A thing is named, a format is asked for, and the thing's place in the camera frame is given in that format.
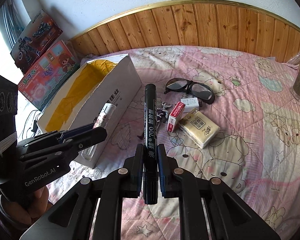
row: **yellow tape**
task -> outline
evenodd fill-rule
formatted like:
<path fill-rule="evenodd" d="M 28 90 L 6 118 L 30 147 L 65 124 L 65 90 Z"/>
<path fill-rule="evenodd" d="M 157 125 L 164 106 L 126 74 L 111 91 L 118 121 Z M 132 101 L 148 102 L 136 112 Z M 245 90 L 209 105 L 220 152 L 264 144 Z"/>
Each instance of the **yellow tape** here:
<path fill-rule="evenodd" d="M 60 101 L 55 109 L 46 126 L 46 131 L 60 130 L 62 125 L 67 122 L 73 108 L 96 87 L 116 65 L 116 63 L 104 59 L 97 59 L 87 63 L 80 75 L 75 79 L 67 96 Z"/>

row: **eyeglass frame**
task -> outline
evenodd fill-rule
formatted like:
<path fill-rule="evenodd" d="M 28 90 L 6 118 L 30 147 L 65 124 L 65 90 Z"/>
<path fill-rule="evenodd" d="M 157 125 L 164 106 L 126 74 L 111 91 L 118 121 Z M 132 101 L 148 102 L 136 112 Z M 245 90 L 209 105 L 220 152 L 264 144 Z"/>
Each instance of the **eyeglass frame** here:
<path fill-rule="evenodd" d="M 167 88 L 167 84 L 168 84 L 171 80 L 173 80 L 173 79 L 178 79 L 177 81 L 179 81 L 179 80 L 184 80 L 184 81 L 187 82 L 187 84 L 184 85 L 183 87 L 181 87 L 181 88 L 179 88 L 179 89 L 175 89 L 175 90 L 174 90 L 174 89 L 169 89 L 169 88 Z M 208 100 L 205 100 L 205 99 L 202 99 L 202 98 L 199 98 L 199 97 L 195 96 L 195 95 L 192 93 L 192 87 L 193 87 L 193 85 L 195 85 L 195 84 L 199 84 L 199 85 L 203 86 L 204 88 L 206 88 L 208 91 L 210 91 L 210 92 L 211 92 L 211 95 L 212 95 L 211 98 L 208 99 Z M 201 101 L 203 101 L 204 103 L 206 103 L 206 104 L 208 104 L 208 105 L 211 105 L 211 104 L 214 102 L 214 100 L 215 100 L 215 95 L 214 95 L 213 90 L 211 89 L 211 87 L 209 87 L 209 86 L 207 86 L 207 85 L 205 85 L 205 84 L 199 83 L 199 82 L 195 82 L 195 81 L 193 81 L 193 80 L 185 79 L 185 78 L 172 78 L 172 79 L 170 79 L 170 80 L 166 83 L 166 90 L 165 90 L 164 94 L 167 94 L 167 93 L 169 93 L 169 92 L 171 92 L 171 91 L 173 91 L 173 92 L 183 92 L 183 93 L 186 93 L 187 95 L 192 95 L 192 96 L 194 96 L 194 97 L 200 99 Z"/>

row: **star print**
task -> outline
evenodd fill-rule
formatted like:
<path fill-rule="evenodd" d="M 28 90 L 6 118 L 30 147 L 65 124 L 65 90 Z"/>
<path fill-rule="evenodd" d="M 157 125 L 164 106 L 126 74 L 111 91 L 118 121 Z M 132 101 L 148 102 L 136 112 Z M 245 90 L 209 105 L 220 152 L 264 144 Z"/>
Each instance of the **star print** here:
<path fill-rule="evenodd" d="M 147 225 L 144 225 L 143 227 L 138 226 L 138 229 L 139 230 L 137 231 L 137 233 L 144 234 L 146 237 L 148 237 L 148 234 L 152 233 L 151 230 L 147 229 Z"/>
<path fill-rule="evenodd" d="M 282 152 L 277 152 L 277 157 L 276 160 L 279 161 L 280 163 L 283 161 L 285 155 L 284 155 L 284 151 Z"/>

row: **eyeglass lens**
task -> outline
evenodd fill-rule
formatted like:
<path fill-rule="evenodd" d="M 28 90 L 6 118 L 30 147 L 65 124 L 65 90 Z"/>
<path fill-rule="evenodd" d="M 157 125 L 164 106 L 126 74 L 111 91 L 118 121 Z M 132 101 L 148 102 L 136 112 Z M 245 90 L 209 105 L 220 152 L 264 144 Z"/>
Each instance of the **eyeglass lens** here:
<path fill-rule="evenodd" d="M 183 88 L 188 82 L 186 80 L 176 80 L 172 81 L 173 83 L 167 85 L 167 88 L 170 90 L 178 90 Z"/>
<path fill-rule="evenodd" d="M 193 95 L 204 100 L 209 100 L 212 97 L 211 91 L 200 84 L 194 84 L 191 89 Z"/>

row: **pink bedsheet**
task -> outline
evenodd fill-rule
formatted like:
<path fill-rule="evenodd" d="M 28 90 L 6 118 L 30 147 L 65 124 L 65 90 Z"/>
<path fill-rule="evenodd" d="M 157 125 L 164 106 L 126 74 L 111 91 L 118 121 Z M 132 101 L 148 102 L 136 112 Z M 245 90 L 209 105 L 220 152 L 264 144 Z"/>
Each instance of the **pink bedsheet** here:
<path fill-rule="evenodd" d="M 133 156 L 143 131 L 144 86 L 154 83 L 157 101 L 176 103 L 182 93 L 163 94 L 166 82 L 183 77 L 205 83 L 216 100 L 200 109 L 221 127 L 204 149 L 183 132 L 159 128 L 158 143 L 195 176 L 220 177 L 281 237 L 300 226 L 300 102 L 290 94 L 296 70 L 255 55 L 216 48 L 154 47 L 129 53 L 143 83 L 104 149 L 95 169 L 71 163 L 71 172 L 49 185 L 57 201 L 82 177 L 100 179 Z M 125 199 L 121 239 L 180 239 L 177 199 L 145 205 Z"/>

